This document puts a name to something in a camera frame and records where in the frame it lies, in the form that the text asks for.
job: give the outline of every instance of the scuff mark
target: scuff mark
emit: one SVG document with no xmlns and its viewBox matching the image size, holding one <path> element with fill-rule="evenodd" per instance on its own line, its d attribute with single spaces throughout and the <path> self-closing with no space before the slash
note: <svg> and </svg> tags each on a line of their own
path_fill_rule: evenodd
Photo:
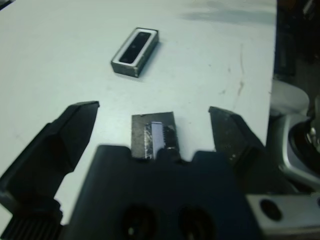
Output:
<svg viewBox="0 0 320 240">
<path fill-rule="evenodd" d="M 244 86 L 245 86 L 245 83 L 244 83 L 244 81 L 242 81 L 242 79 L 241 79 L 241 81 L 240 81 L 240 86 L 239 86 L 239 89 L 238 89 L 238 97 L 240 97 L 241 92 L 242 92 L 242 89 L 244 88 Z"/>
<path fill-rule="evenodd" d="M 219 95 L 224 95 L 226 93 L 226 90 L 223 90 L 221 92 L 219 92 Z"/>
<path fill-rule="evenodd" d="M 245 69 L 244 69 L 244 63 L 243 63 L 243 48 L 244 48 L 244 44 L 241 43 L 241 45 L 240 45 L 240 66 L 241 66 L 242 75 L 245 75 Z"/>
</svg>

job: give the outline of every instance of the white table surface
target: white table surface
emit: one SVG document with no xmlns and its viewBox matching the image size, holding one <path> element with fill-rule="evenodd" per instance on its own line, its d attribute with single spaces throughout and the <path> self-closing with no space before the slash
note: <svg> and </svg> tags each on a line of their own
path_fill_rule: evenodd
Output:
<svg viewBox="0 0 320 240">
<path fill-rule="evenodd" d="M 136 27 L 159 30 L 140 78 L 110 61 Z M 70 104 L 98 100 L 91 140 L 56 199 L 72 213 L 96 147 L 131 145 L 131 116 L 174 112 L 181 155 L 212 151 L 209 106 L 265 143 L 276 0 L 17 0 L 0 11 L 0 174 Z M 11 214 L 0 207 L 0 232 Z"/>
</svg>

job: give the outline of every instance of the black rectangular part with white border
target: black rectangular part with white border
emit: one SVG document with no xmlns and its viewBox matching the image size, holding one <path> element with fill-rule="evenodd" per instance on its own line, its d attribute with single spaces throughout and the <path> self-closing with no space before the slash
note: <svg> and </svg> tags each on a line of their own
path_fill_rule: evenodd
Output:
<svg viewBox="0 0 320 240">
<path fill-rule="evenodd" d="M 137 27 L 113 57 L 113 71 L 138 78 L 158 41 L 158 30 Z"/>
</svg>

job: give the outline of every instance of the small electronic component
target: small electronic component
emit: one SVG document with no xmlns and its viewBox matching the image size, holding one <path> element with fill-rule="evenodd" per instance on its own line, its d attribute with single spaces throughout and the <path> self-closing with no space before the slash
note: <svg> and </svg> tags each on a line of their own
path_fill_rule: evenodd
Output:
<svg viewBox="0 0 320 240">
<path fill-rule="evenodd" d="M 138 78 L 159 41 L 159 31 L 137 27 L 113 57 L 113 71 Z"/>
<path fill-rule="evenodd" d="M 160 149 L 167 149 L 175 160 L 180 159 L 173 112 L 132 116 L 132 156 L 156 159 Z"/>
</svg>

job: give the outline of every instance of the screw hole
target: screw hole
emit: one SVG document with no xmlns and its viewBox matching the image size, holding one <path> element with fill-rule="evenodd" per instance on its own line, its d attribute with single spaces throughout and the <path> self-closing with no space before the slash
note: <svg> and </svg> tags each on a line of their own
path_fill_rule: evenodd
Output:
<svg viewBox="0 0 320 240">
<path fill-rule="evenodd" d="M 274 221 L 280 221 L 282 219 L 282 213 L 278 206 L 271 200 L 263 199 L 260 202 L 260 207 L 263 213 Z"/>
<path fill-rule="evenodd" d="M 129 207 L 122 219 L 122 231 L 127 240 L 150 240 L 155 235 L 157 221 L 154 212 L 146 206 Z"/>
<path fill-rule="evenodd" d="M 214 240 L 216 235 L 210 216 L 199 208 L 183 208 L 179 215 L 179 228 L 185 240 Z"/>
</svg>

